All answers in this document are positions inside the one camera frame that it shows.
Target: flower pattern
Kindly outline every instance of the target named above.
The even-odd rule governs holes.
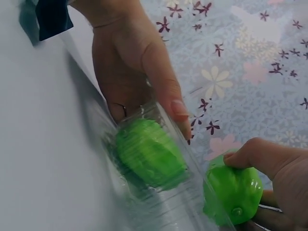
[[[252,137],[308,147],[305,1],[141,1],[169,51],[203,171]]]
[[[204,78],[212,82],[205,93],[205,98],[207,99],[210,99],[214,92],[216,92],[220,98],[223,98],[225,95],[223,88],[229,88],[233,85],[231,81],[226,80],[229,76],[229,72],[222,71],[221,73],[218,73],[218,67],[216,66],[212,67],[211,73],[207,70],[202,70],[202,75]]]

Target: transparent plastic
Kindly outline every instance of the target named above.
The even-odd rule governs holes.
[[[127,188],[124,210],[134,231],[234,231],[208,218],[207,198],[217,207],[211,186],[178,128],[157,103],[122,121],[103,141]]]

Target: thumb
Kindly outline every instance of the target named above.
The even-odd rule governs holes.
[[[160,38],[147,46],[141,61],[158,102],[178,124],[184,137],[190,139],[189,113],[183,103],[180,85],[171,66],[167,49]]]
[[[235,168],[255,167],[273,180],[277,173],[301,157],[303,150],[252,138],[235,153],[226,154],[224,162]]]

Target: blue fabric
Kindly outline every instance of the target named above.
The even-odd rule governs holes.
[[[35,12],[39,24],[40,41],[73,27],[68,15],[67,0],[39,0]]]

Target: green toy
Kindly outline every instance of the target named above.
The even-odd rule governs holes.
[[[224,164],[223,155],[209,162],[206,178],[215,192],[204,183],[204,213],[215,221],[218,226],[233,225],[250,220],[257,212],[263,186],[255,168],[234,169]]]
[[[188,177],[179,148],[154,120],[137,119],[120,129],[116,150],[120,160],[153,188],[170,190]]]

